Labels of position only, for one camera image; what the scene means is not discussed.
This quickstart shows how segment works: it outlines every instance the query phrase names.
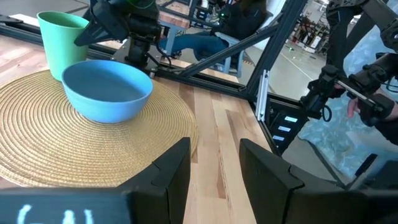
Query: woven placemat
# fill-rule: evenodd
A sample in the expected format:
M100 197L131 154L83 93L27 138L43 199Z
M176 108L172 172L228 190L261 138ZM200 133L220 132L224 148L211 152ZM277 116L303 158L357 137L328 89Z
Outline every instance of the woven placemat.
M0 88L0 176L29 187L115 187L182 137L196 150L195 117L185 102L154 81L141 113L100 124L77 113L62 84L43 71Z

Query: blue bowl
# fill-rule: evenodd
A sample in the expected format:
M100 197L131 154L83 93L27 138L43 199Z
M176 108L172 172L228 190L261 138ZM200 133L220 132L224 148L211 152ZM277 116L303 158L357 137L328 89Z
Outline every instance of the blue bowl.
M144 72L109 60L69 66L62 74L62 84L77 112L100 123L119 123L137 116L154 88Z

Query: blue jeans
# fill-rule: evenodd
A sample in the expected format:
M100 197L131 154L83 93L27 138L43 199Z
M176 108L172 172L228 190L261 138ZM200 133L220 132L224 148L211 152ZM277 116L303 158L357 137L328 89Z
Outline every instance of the blue jeans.
M160 47L166 48L167 39L159 42ZM175 37L172 53L183 49L192 49L197 60L201 60L216 54L228 46L219 37L210 35L210 32L200 32L197 34L184 34Z

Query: wooden tabletop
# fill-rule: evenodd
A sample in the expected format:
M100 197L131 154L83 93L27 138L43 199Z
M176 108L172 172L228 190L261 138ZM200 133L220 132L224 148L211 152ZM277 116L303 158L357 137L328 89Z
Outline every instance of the wooden tabletop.
M169 1L170 0L156 0L156 4L158 6L161 6L162 4L167 3ZM166 8L171 9L175 12L185 14L185 15L189 14L189 6L179 3L179 2L173 2L171 5L168 5ZM190 21L188 19L184 19L184 18L175 16L175 15L171 15L171 14L169 14L167 12L163 12L163 11L160 11L159 20L167 22L169 24L173 24L175 26L179 26L184 29L188 29L189 25L190 25Z
M0 35L0 86L48 69L42 47ZM270 149L247 101L165 79L194 112L199 130L184 223L255 223L238 157L241 138ZM0 189L17 187L0 177Z

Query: green cup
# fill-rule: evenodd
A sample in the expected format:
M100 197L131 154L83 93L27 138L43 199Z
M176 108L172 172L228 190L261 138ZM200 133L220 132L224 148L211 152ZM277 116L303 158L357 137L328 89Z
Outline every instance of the green cup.
M73 42L88 21L79 16L53 11L40 12L37 18L51 74L61 81L62 72L67 67L87 58L88 46L78 47Z

